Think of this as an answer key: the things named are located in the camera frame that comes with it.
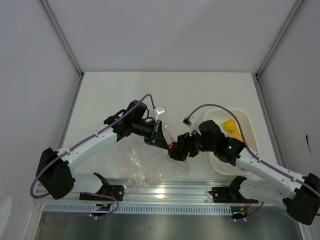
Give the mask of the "clear pink zip top bag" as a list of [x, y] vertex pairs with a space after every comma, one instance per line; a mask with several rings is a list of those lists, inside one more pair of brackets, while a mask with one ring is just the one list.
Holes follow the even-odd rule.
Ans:
[[149, 146], [142, 137], [132, 134], [117, 143], [119, 178], [126, 191], [141, 193], [164, 180], [187, 177], [191, 167], [187, 161], [176, 161], [168, 151]]

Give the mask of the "yellow toy pear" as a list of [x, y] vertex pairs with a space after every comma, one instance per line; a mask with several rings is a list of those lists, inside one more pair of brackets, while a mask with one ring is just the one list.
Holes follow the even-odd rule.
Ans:
[[223, 129], [227, 132], [234, 133], [237, 132], [237, 124], [234, 119], [229, 119], [223, 124]]

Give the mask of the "orange toy fruit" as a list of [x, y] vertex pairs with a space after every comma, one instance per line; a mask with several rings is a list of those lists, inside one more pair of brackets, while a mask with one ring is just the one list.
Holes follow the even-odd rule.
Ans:
[[237, 140], [239, 140], [239, 141], [241, 141], [241, 142], [244, 141], [241, 133], [239, 133], [239, 132], [232, 132], [232, 133], [229, 134], [229, 137], [230, 137], [230, 138], [237, 139]]

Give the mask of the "dark red toy apple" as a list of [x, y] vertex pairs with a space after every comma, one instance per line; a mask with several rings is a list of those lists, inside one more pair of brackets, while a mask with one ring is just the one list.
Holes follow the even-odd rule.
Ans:
[[178, 143], [175, 142], [175, 141], [172, 142], [172, 143], [170, 143], [170, 144], [168, 145], [168, 153], [169, 153], [169, 154], [172, 154], [172, 153], [176, 150], [177, 145], [178, 145]]

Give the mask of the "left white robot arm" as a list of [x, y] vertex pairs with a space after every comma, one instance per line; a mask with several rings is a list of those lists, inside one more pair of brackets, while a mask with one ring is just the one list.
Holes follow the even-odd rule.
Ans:
[[141, 101], [132, 101], [126, 109], [109, 116], [91, 135], [69, 147], [41, 154], [36, 180], [55, 200], [69, 193], [79, 193], [81, 200], [103, 200], [112, 192], [109, 182], [99, 173], [76, 173], [75, 170], [91, 156], [125, 137], [135, 134], [143, 137], [145, 144], [168, 150], [159, 116], [165, 107], [152, 110]]

